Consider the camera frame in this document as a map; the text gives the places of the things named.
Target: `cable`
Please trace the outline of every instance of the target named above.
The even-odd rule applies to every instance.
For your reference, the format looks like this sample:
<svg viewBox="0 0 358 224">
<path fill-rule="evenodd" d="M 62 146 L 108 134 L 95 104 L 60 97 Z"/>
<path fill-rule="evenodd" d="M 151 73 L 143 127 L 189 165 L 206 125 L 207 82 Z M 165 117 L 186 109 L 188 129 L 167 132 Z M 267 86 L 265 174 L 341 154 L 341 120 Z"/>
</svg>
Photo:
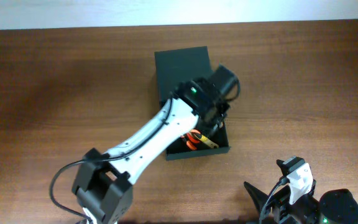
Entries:
<svg viewBox="0 0 358 224">
<path fill-rule="evenodd" d="M 60 204 L 59 202 L 56 201 L 55 196 L 53 195 L 53 187 L 55 186 L 55 182 L 58 179 L 58 177 L 60 176 L 60 174 L 62 174 L 63 172 L 65 172 L 67 169 L 73 167 L 73 166 L 77 166 L 86 162 L 110 162 L 110 161 L 116 161 L 119 159 L 123 159 L 131 154 L 133 154 L 134 152 L 136 152 L 137 150 L 139 150 L 142 146 L 144 146 L 144 144 L 146 144 L 150 139 L 152 139 L 163 127 L 164 124 L 166 124 L 166 120 L 169 118 L 171 110 L 172 110 L 172 104 L 173 104 L 173 97 L 170 97 L 170 105 L 168 108 L 168 113 L 166 115 L 166 117 L 162 120 L 161 124 L 154 130 L 154 132 L 148 136 L 144 141 L 142 141 L 139 145 L 137 145 L 135 148 L 131 149 L 130 151 L 123 153 L 119 156 L 114 156 L 114 157 L 110 157 L 109 154 L 102 154 L 100 158 L 97 159 L 82 159 L 80 161 L 75 161 L 72 163 L 69 163 L 65 166 L 63 166 L 62 168 L 59 169 L 59 171 L 54 175 L 54 177 L 52 178 L 50 185 L 49 185 L 49 197 L 51 199 L 51 201 L 58 207 L 61 208 L 62 210 L 66 211 L 66 212 L 70 212 L 71 214 L 74 215 L 78 215 L 79 217 L 83 217 L 85 219 L 87 219 L 89 221 L 90 224 L 92 224 L 92 219 L 87 216 L 84 215 L 80 212 L 77 212 L 75 210 L 72 210 L 62 204 Z"/>
<path fill-rule="evenodd" d="M 237 79 L 236 84 L 237 84 L 237 93 L 236 93 L 236 95 L 233 98 L 226 99 L 226 102 L 231 102 L 231 101 L 233 101 L 233 100 L 235 100 L 235 99 L 237 99 L 239 97 L 240 92 L 241 92 L 240 80 L 239 79 Z"/>
<path fill-rule="evenodd" d="M 266 211 L 266 207 L 269 204 L 269 200 L 272 198 L 274 192 L 278 189 L 279 186 L 283 186 L 285 184 L 288 183 L 288 179 L 286 177 L 282 177 L 280 178 L 280 180 L 276 183 L 276 185 L 273 187 L 273 189 L 270 191 L 267 200 L 264 204 L 264 206 L 262 207 L 262 209 L 260 210 L 260 214 L 259 214 L 259 224 L 262 224 L 262 220 L 264 218 L 262 218 L 262 216 L 265 215 L 265 211 Z"/>
</svg>

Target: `brown table surface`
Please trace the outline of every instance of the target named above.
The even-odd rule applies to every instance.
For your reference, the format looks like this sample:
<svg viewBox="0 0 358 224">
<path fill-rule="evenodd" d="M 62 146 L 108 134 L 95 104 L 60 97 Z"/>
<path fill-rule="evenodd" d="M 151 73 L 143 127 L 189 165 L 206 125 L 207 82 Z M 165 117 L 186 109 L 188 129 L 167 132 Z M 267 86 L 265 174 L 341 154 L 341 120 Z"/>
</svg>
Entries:
<svg viewBox="0 0 358 224">
<path fill-rule="evenodd" d="M 0 223 L 74 223 L 48 197 L 54 173 L 104 152 L 157 111 L 154 52 L 208 46 L 235 72 L 228 154 L 160 155 L 134 187 L 123 220 L 255 217 L 248 181 L 264 192 L 276 159 L 306 159 L 317 199 L 348 188 L 358 202 L 358 20 L 0 31 Z M 56 197 L 80 209 L 70 188 Z"/>
</svg>

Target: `open box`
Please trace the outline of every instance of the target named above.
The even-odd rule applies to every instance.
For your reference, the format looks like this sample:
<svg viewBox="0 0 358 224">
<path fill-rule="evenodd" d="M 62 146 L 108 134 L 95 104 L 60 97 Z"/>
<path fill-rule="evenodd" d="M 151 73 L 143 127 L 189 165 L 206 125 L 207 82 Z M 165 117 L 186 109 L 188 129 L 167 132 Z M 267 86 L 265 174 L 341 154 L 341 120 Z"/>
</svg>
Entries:
<svg viewBox="0 0 358 224">
<path fill-rule="evenodd" d="M 154 56 L 160 107 L 165 104 L 170 92 L 179 83 L 195 78 L 209 78 L 213 74 L 207 47 L 155 52 Z M 179 138 L 167 147 L 167 160 L 187 159 L 229 152 L 230 146 L 227 140 L 226 124 L 210 140 L 219 145 L 219 148 L 198 147 L 197 150 L 192 151 Z"/>
</svg>

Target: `wood grain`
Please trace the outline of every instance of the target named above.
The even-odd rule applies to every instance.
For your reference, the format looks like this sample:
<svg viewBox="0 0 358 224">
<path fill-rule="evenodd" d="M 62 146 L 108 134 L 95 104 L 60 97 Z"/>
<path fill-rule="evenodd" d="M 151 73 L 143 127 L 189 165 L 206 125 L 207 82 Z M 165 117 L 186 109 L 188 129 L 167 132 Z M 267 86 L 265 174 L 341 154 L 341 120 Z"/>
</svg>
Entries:
<svg viewBox="0 0 358 224">
<path fill-rule="evenodd" d="M 0 223 L 74 223 L 48 197 L 56 171 L 125 140 L 158 110 L 154 52 L 207 45 L 242 83 L 228 154 L 158 157 L 124 220 L 255 217 L 243 181 L 268 192 L 276 159 L 304 157 L 316 198 L 358 201 L 358 20 L 0 31 Z M 58 200 L 76 170 L 57 182 Z"/>
</svg>

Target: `white background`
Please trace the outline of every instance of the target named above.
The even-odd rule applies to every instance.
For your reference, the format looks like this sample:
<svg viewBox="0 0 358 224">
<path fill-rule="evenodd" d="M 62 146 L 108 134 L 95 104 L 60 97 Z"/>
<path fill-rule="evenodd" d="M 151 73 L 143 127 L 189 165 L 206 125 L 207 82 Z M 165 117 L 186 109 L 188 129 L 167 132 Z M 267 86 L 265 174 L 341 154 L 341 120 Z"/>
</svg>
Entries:
<svg viewBox="0 0 358 224">
<path fill-rule="evenodd" d="M 0 0 L 0 29 L 358 19 L 358 0 Z"/>
</svg>

